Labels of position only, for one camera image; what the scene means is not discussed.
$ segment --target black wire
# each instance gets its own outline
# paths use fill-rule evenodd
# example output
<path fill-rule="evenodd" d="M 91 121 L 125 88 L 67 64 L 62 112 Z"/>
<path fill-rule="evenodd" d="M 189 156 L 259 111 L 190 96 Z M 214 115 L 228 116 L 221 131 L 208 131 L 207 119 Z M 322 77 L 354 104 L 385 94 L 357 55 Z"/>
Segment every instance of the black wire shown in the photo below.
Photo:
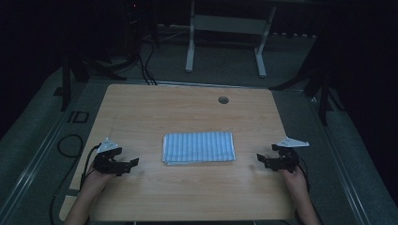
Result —
<path fill-rule="evenodd" d="M 144 64 L 143 58 L 141 57 L 141 55 L 138 55 L 138 60 L 140 62 L 140 69 L 141 69 L 141 73 L 143 75 L 143 78 L 146 82 L 146 84 L 148 85 L 158 85 L 155 81 L 155 78 L 153 77 L 152 73 L 148 70 L 148 64 L 149 64 L 149 60 L 152 57 L 153 52 L 155 51 L 155 47 L 153 46 L 153 44 L 150 41 L 144 40 L 143 39 L 143 43 L 149 44 L 151 47 L 151 52 L 149 54 L 149 56 L 146 59 L 146 62 Z"/>
<path fill-rule="evenodd" d="M 56 149 L 58 150 L 58 152 L 59 152 L 62 156 L 66 157 L 66 158 L 78 158 L 78 157 L 80 157 L 80 156 L 82 155 L 82 152 L 79 152 L 79 155 L 75 155 L 75 156 L 74 156 L 74 155 L 68 155 L 68 154 L 64 153 L 64 152 L 62 151 L 62 149 L 61 149 L 61 143 L 62 143 L 65 139 L 70 138 L 70 137 L 76 137 L 76 138 L 78 138 L 79 141 L 80 141 L 80 143 L 81 143 L 81 148 L 83 148 L 82 145 L 83 145 L 83 142 L 84 142 L 84 141 L 83 141 L 82 137 L 80 137 L 80 136 L 77 135 L 77 134 L 69 134 L 69 135 L 63 137 L 61 140 L 59 140 L 58 144 L 56 145 Z"/>
<path fill-rule="evenodd" d="M 94 150 L 98 149 L 99 147 L 100 147 L 100 145 L 96 145 L 96 146 L 94 146 L 93 148 L 91 148 L 90 152 L 88 153 L 87 158 L 85 159 L 85 165 L 84 165 L 84 170 L 83 170 L 83 174 L 82 174 L 82 180 L 80 181 L 80 188 L 82 188 L 85 178 L 86 178 L 89 174 L 91 174 L 93 171 L 95 171 L 95 169 L 94 169 L 94 170 L 93 170 L 92 172 L 90 172 L 89 174 L 86 174 L 86 173 L 87 173 L 87 168 L 88 168 L 88 162 L 90 161 L 91 154 L 93 154 Z"/>
<path fill-rule="evenodd" d="M 304 175 L 305 181 L 306 181 L 306 183 L 307 183 L 307 190 L 308 190 L 308 193 L 310 193 L 311 186 L 310 186 L 310 181 L 309 181 L 309 178 L 308 178 L 307 164 L 305 163 L 305 161 L 304 161 L 304 159 L 303 159 L 302 157 L 301 157 L 300 159 L 301 159 L 301 161 L 304 163 L 304 166 L 305 166 L 306 170 L 304 171 L 300 165 L 298 165 L 298 168 L 302 171 L 302 173 L 303 173 L 303 175 Z M 319 215 L 319 212 L 318 212 L 318 210 L 316 209 L 316 207 L 315 207 L 313 201 L 311 201 L 311 204 L 313 205 L 314 211 L 315 211 L 315 213 L 316 213 L 316 216 L 317 216 L 318 219 L 319 219 L 320 224 L 323 225 L 324 222 L 323 222 L 321 216 Z M 301 224 L 304 224 L 304 223 L 301 221 L 301 219 L 299 218 L 299 214 L 297 213 L 297 210 L 296 210 L 296 217 L 297 217 L 297 219 L 298 219 L 298 223 L 299 223 L 299 224 L 300 224 L 300 222 L 301 222 Z"/>
<path fill-rule="evenodd" d="M 65 154 L 65 153 L 61 150 L 61 147 L 60 147 L 60 146 L 61 146 L 61 142 L 63 142 L 66 138 L 69 138 L 69 137 L 77 137 L 77 138 L 79 139 L 79 141 L 80 141 L 79 154 L 76 155 L 76 156 L 71 156 L 71 155 Z M 62 156 L 65 156 L 65 157 L 67 157 L 67 158 L 75 158 L 75 159 L 74 159 L 74 161 L 73 161 L 73 164 L 70 166 L 68 172 L 65 174 L 64 178 L 62 179 L 61 183 L 59 184 L 58 188 L 56 189 L 55 194 L 53 195 L 53 198 L 52 198 L 52 200 L 51 200 L 51 202 L 50 202 L 49 216 L 50 216 L 50 222 L 51 222 L 51 224 L 55 224 L 55 223 L 54 223 L 54 215 L 53 215 L 53 208 L 54 208 L 55 199 L 56 199 L 56 197 L 58 196 L 59 191 L 60 191 L 62 185 L 63 185 L 64 182 L 67 180 L 67 178 L 68 178 L 70 172 L 71 172 L 72 169 L 75 167 L 75 165 L 76 165 L 76 163 L 78 162 L 80 156 L 82 155 L 82 152 L 83 152 L 83 150 L 84 150 L 84 141 L 83 141 L 82 137 L 80 137 L 79 135 L 77 135 L 77 134 L 70 134 L 70 135 L 67 135 L 66 137 L 62 138 L 62 139 L 58 142 L 58 144 L 57 144 L 57 150 L 58 150 L 58 152 L 59 152 Z"/>
<path fill-rule="evenodd" d="M 143 59 L 141 58 L 141 55 L 138 55 L 138 60 L 140 61 L 140 64 L 141 64 L 141 73 L 143 74 L 143 78 L 144 78 L 146 84 L 150 85 L 148 82 L 148 79 L 146 78 L 145 72 L 144 72 L 144 63 L 143 63 Z"/>

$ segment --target person's arm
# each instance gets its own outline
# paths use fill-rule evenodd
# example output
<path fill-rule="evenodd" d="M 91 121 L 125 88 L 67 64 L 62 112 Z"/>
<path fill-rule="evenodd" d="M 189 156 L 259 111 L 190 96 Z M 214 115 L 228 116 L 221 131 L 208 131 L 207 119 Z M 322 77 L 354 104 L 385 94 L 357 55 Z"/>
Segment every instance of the person's arm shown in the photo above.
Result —
<path fill-rule="evenodd" d="M 94 169 L 91 165 L 87 173 L 88 176 L 85 178 L 82 189 L 80 190 L 79 196 L 77 197 L 73 206 L 70 208 L 64 224 L 85 224 L 88 216 L 90 215 L 93 202 L 103 191 L 106 184 L 108 184 L 108 182 L 115 177 L 115 174 L 102 174 L 93 170 Z"/>
<path fill-rule="evenodd" d="M 320 222 L 310 199 L 307 182 L 301 169 L 297 167 L 293 173 L 287 170 L 280 170 L 280 172 L 284 177 L 284 182 L 289 189 L 300 219 L 306 225 L 319 225 Z"/>

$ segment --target metal stand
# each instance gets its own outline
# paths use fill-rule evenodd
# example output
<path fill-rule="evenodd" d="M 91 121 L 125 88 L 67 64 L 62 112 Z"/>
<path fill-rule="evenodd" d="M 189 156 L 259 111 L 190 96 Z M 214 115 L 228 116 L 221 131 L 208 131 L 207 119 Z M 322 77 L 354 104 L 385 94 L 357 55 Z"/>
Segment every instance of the metal stand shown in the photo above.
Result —
<path fill-rule="evenodd" d="M 195 30 L 207 30 L 229 33 L 261 35 L 261 43 L 254 48 L 254 56 L 257 62 L 258 74 L 261 78 L 267 76 L 262 52 L 267 41 L 269 28 L 275 15 L 276 7 L 272 7 L 267 20 L 255 20 L 232 17 L 218 17 L 195 14 L 195 2 L 191 0 L 191 25 L 190 25 L 190 45 L 188 47 L 187 64 L 185 70 L 193 71 L 193 57 L 195 51 L 194 32 Z"/>

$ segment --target folded towel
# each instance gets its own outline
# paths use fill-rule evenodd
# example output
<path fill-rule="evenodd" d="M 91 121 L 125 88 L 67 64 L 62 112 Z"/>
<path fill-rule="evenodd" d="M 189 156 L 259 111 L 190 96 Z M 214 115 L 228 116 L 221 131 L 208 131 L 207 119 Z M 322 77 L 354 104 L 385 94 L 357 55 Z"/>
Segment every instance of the folded towel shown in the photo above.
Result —
<path fill-rule="evenodd" d="M 163 162 L 168 165 L 235 159 L 231 132 L 171 133 L 164 136 Z"/>

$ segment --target table leg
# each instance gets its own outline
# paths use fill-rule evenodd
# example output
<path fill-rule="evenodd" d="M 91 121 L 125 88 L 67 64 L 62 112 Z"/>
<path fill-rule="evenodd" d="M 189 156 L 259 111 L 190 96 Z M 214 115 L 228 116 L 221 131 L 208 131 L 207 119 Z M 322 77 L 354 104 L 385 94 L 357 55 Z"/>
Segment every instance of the table leg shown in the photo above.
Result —
<path fill-rule="evenodd" d="M 267 76 L 262 53 L 264 50 L 264 46 L 266 45 L 267 37 L 269 34 L 269 28 L 271 27 L 275 11 L 276 7 L 273 7 L 269 13 L 268 21 L 264 26 L 264 32 L 263 32 L 263 37 L 261 39 L 261 43 L 258 47 L 254 48 L 255 61 L 257 62 L 258 75 L 260 76 L 260 78 L 265 78 Z"/>
<path fill-rule="evenodd" d="M 187 64 L 185 71 L 192 72 L 193 70 L 193 56 L 195 54 L 194 38 L 194 19 L 195 19 L 195 1 L 191 0 L 191 24 L 190 24 L 190 45 L 188 46 Z"/>

